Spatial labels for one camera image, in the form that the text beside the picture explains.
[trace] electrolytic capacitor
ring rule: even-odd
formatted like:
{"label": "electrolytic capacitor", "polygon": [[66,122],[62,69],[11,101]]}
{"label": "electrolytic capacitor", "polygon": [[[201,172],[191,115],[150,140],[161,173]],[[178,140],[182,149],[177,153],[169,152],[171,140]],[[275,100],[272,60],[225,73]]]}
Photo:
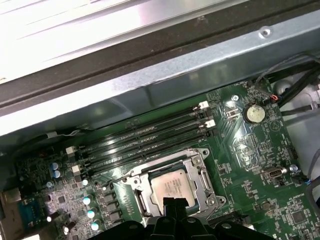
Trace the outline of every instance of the electrolytic capacitor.
{"label": "electrolytic capacitor", "polygon": [[48,181],[48,182],[46,183],[46,187],[47,187],[48,189],[52,188],[53,186],[54,186],[54,184],[52,183],[52,181]]}
{"label": "electrolytic capacitor", "polygon": [[63,231],[65,233],[69,233],[71,229],[73,229],[76,226],[76,223],[74,221],[69,222],[66,226],[63,227]]}
{"label": "electrolytic capacitor", "polygon": [[91,203],[92,199],[93,199],[93,196],[91,194],[85,196],[83,199],[83,204],[89,205]]}
{"label": "electrolytic capacitor", "polygon": [[87,179],[82,180],[82,186],[87,186],[89,184],[89,181]]}
{"label": "electrolytic capacitor", "polygon": [[98,231],[101,225],[101,220],[100,219],[96,219],[94,220],[94,222],[91,224],[91,229],[93,231]]}
{"label": "electrolytic capacitor", "polygon": [[54,213],[52,213],[49,216],[47,216],[46,220],[48,221],[48,223],[50,223],[50,222],[52,222],[53,220],[55,220],[59,216],[60,216],[60,213],[55,211]]}
{"label": "electrolytic capacitor", "polygon": [[93,219],[95,217],[96,213],[97,213],[97,209],[95,207],[93,207],[87,212],[86,215],[88,216],[88,218]]}
{"label": "electrolytic capacitor", "polygon": [[61,177],[61,172],[60,172],[59,170],[55,170],[55,171],[53,172],[53,177],[54,177],[55,179],[60,178],[60,177]]}
{"label": "electrolytic capacitor", "polygon": [[51,163],[51,168],[52,168],[52,170],[57,170],[58,168],[59,168],[59,164],[58,163],[56,163],[56,162],[53,162],[53,163]]}

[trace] green circuit board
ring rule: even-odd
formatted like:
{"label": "green circuit board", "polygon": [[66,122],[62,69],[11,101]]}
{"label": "green circuit board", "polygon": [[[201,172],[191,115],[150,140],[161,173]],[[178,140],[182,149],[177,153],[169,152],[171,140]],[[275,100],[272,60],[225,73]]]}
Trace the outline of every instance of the green circuit board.
{"label": "green circuit board", "polygon": [[[264,82],[265,90],[271,87]],[[36,222],[60,211],[58,239],[85,240],[127,220],[142,221],[129,185],[110,181],[133,167],[189,148],[209,149],[204,160],[217,196],[226,203],[210,217],[234,212],[249,216],[253,227],[278,240],[320,239],[320,222],[305,197],[305,184],[290,171],[299,160],[277,104],[243,81],[115,123],[83,136],[31,152],[16,163],[24,206],[37,201]],[[199,107],[206,102],[208,107]],[[246,117],[250,106],[261,106]],[[261,122],[251,122],[261,118]],[[214,125],[205,128],[208,121]],[[57,176],[52,163],[58,164]],[[282,168],[279,177],[264,174]],[[91,196],[89,205],[83,199]],[[87,212],[95,209],[94,218]],[[76,225],[67,234],[63,227]],[[92,224],[99,225],[98,230]]]}

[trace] motherboard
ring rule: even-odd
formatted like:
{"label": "motherboard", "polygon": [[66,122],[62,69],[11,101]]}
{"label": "motherboard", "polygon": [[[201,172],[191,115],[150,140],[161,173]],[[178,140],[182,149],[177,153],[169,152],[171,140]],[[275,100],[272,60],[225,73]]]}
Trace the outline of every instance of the motherboard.
{"label": "motherboard", "polygon": [[250,81],[29,152],[16,171],[19,188],[6,195],[24,230],[52,225],[58,240],[146,225],[163,197],[186,198],[187,213],[212,227],[229,220],[278,240],[320,239],[280,109]]}

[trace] cpu socket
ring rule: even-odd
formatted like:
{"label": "cpu socket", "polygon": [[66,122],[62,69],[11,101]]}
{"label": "cpu socket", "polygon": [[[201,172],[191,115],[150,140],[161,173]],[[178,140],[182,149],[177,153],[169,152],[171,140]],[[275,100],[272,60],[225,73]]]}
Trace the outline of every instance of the cpu socket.
{"label": "cpu socket", "polygon": [[208,218],[226,203],[216,196],[204,159],[207,148],[189,148],[132,168],[122,180],[134,191],[143,217],[162,216],[163,198],[185,198],[188,215]]}

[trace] cable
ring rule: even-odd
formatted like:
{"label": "cable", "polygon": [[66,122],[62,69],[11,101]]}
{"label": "cable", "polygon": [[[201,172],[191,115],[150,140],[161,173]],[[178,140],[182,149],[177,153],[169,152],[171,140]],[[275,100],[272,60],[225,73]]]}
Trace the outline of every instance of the cable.
{"label": "cable", "polygon": [[313,155],[313,158],[311,160],[311,163],[310,163],[310,166],[309,166],[309,170],[308,170],[308,173],[306,175],[306,177],[308,179],[311,179],[312,171],[314,170],[315,165],[316,165],[317,160],[318,160],[319,157],[320,157],[320,148],[315,152],[315,154]]}
{"label": "cable", "polygon": [[296,54],[296,55],[290,56],[290,57],[282,60],[281,62],[273,65],[272,67],[270,67],[269,69],[267,69],[265,72],[263,72],[263,73],[255,80],[255,84],[254,84],[255,88],[256,88],[259,92],[261,92],[261,93],[263,93],[263,94],[265,94],[265,95],[267,95],[267,96],[275,99],[274,96],[276,96],[276,95],[274,95],[274,94],[272,94],[272,93],[269,93],[269,92],[267,92],[266,90],[264,90],[264,89],[261,88],[261,86],[260,86],[260,81],[261,81],[263,78],[265,78],[265,76],[267,76],[269,73],[273,72],[275,69],[277,69],[278,67],[280,67],[281,65],[286,64],[287,62],[289,62],[289,61],[291,61],[291,60],[293,60],[293,59],[296,59],[296,58],[298,58],[298,57],[302,57],[302,56],[308,56],[309,58],[311,58],[312,60],[314,60],[315,62],[317,62],[317,63],[320,64],[320,59],[318,59],[317,57],[315,57],[315,56],[313,56],[313,55],[311,55],[311,54],[309,54],[309,53],[305,53],[305,52],[298,53],[298,54]]}
{"label": "cable", "polygon": [[18,146],[16,149],[14,149],[11,153],[10,158],[11,159],[15,159],[16,157],[18,157],[21,152],[26,149],[27,147],[30,147],[36,143],[42,142],[44,140],[47,139],[52,139],[52,138],[57,138],[60,136],[64,136],[64,137],[74,137],[76,134],[80,133],[82,130],[81,129],[76,129],[73,130],[72,132],[70,132],[70,130],[62,130],[62,131],[51,131],[51,132],[47,132],[45,134],[36,136],[26,142],[24,142],[23,144],[21,144],[20,146]]}
{"label": "cable", "polygon": [[280,71],[276,71],[276,72],[272,72],[270,74],[268,74],[267,78],[269,80],[270,84],[274,84],[275,82],[285,79],[287,77],[302,73],[302,72],[306,72],[309,71],[315,67],[317,67],[318,63],[317,62],[307,62],[307,63],[303,63],[303,64],[299,64],[299,65],[295,65],[295,66],[291,66],[288,67],[286,69],[280,70]]}
{"label": "cable", "polygon": [[298,81],[296,81],[288,90],[282,95],[280,100],[277,102],[279,108],[283,107],[286,103],[291,101],[297,96],[307,85],[312,83],[320,75],[320,66],[317,66],[307,73],[305,73]]}
{"label": "cable", "polygon": [[318,176],[316,179],[314,179],[305,189],[305,195],[306,198],[308,199],[310,205],[312,206],[315,214],[320,218],[320,208],[318,207],[314,195],[313,195],[313,190],[317,186],[320,185],[320,176]]}
{"label": "cable", "polygon": [[294,115],[294,114],[301,114],[301,113],[305,113],[308,111],[313,110],[311,105],[307,105],[307,106],[302,106],[302,107],[298,107],[292,110],[287,110],[287,111],[282,111],[281,114],[282,116],[290,116],[290,115]]}

